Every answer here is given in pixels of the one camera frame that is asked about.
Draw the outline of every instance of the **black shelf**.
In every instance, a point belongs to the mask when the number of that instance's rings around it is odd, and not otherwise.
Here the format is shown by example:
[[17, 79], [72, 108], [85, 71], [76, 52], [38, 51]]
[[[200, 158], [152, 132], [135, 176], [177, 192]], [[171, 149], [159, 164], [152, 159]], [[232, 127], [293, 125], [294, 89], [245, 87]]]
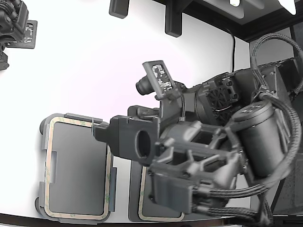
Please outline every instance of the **black shelf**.
[[[182, 13], [204, 21], [223, 31], [230, 30], [236, 37], [251, 42], [267, 33], [277, 32], [284, 28], [303, 22], [303, 1], [296, 2], [297, 14], [291, 15], [286, 9], [278, 9], [244, 25], [221, 15], [194, 0], [153, 0], [166, 5], [165, 32], [178, 37], [182, 35]], [[111, 0], [110, 14], [125, 18], [129, 0]]]

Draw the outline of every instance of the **mounting bracket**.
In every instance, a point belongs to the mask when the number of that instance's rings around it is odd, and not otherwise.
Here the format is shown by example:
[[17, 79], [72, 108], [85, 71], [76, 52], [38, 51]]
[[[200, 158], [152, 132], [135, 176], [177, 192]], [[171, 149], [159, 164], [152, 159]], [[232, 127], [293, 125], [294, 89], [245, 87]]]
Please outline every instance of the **mounting bracket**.
[[193, 0], [167, 0], [165, 33], [173, 37], [182, 35], [182, 12]]
[[109, 14], [123, 19], [128, 14], [128, 8], [129, 0], [110, 0]]
[[[167, 0], [165, 13], [165, 33], [173, 37], [182, 35], [182, 12], [193, 0]], [[125, 18], [128, 14], [129, 0], [111, 0], [109, 14]]]

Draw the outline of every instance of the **gray plastic housing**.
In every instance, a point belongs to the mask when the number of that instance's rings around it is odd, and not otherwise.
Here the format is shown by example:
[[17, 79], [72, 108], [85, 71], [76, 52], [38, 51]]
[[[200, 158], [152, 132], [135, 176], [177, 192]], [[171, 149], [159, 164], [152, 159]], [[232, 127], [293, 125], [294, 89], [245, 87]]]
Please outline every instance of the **gray plastic housing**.
[[129, 189], [129, 207], [128, 218], [133, 222], [143, 221], [193, 221], [193, 220], [207, 220], [216, 219], [220, 217], [210, 217], [201, 214], [188, 214], [184, 215], [182, 220], [177, 220], [181, 213], [171, 210], [169, 208], [154, 204], [149, 198], [149, 193], [152, 192], [151, 177], [146, 174], [144, 198], [142, 204], [142, 214], [146, 218], [142, 219], [139, 216], [140, 209], [140, 196], [141, 196], [141, 179], [142, 179], [142, 165], [138, 162], [132, 161], [131, 164], [131, 179]]
[[[65, 121], [54, 124], [52, 120], [55, 118]], [[42, 216], [52, 221], [96, 225], [106, 221], [110, 212], [115, 211], [116, 168], [112, 167], [113, 156], [108, 157], [110, 154], [108, 146], [95, 140], [90, 127], [71, 124], [66, 122], [66, 119], [73, 123], [76, 121], [83, 124], [92, 123], [90, 117], [71, 113], [52, 114], [42, 121], [40, 125], [42, 150], [48, 149], [50, 127], [53, 127], [52, 153], [55, 151], [57, 157], [55, 170], [50, 170], [55, 177], [49, 184], [49, 206], [45, 205], [46, 183], [40, 182], [35, 207]], [[95, 118], [94, 122], [107, 124]], [[64, 217], [51, 217], [47, 214], [46, 208], [51, 212], [60, 213], [60, 216], [62, 213]], [[67, 214], [71, 214], [71, 218], [66, 218]]]

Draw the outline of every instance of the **screw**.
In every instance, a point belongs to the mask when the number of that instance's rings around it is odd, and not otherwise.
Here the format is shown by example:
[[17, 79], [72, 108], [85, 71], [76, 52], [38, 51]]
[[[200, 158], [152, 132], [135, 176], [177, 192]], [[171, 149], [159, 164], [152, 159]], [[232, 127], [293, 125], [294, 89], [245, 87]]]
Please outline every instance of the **screw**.
[[148, 170], [147, 174], [148, 174], [148, 176], [153, 176], [153, 171], [152, 170]]
[[183, 172], [182, 176], [185, 178], [190, 178], [190, 174], [186, 171]]
[[164, 145], [161, 145], [161, 146], [160, 146], [160, 151], [163, 151], [163, 152], [164, 152], [165, 150], [166, 150], [166, 147], [165, 147]]
[[153, 201], [153, 200], [154, 200], [154, 197], [153, 197], [153, 195], [152, 195], [152, 194], [150, 194], [150, 195], [148, 196], [148, 198], [149, 198], [151, 201]]
[[232, 99], [237, 99], [239, 96], [238, 96], [238, 94], [234, 94], [233, 96], [232, 96]]

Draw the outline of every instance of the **white table surface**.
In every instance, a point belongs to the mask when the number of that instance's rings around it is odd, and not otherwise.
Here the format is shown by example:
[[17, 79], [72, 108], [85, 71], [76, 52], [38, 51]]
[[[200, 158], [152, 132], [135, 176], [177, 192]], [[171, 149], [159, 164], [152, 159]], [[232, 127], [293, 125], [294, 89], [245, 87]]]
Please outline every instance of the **white table surface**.
[[[135, 83], [142, 63], [164, 60], [173, 79], [187, 87], [230, 70], [229, 34], [184, 15], [183, 35], [164, 33], [165, 8], [131, 0], [121, 20], [108, 14], [109, 0], [26, 0], [29, 19], [38, 20], [34, 50], [6, 49], [10, 67], [0, 72], [0, 213], [42, 218], [34, 207], [44, 180], [40, 122], [53, 113], [110, 118], [131, 105], [157, 107]], [[247, 68], [248, 43], [237, 40], [236, 68]], [[118, 167], [116, 211], [107, 222], [129, 222], [130, 161]], [[239, 187], [245, 187], [240, 178]], [[249, 207], [250, 200], [230, 206]]]

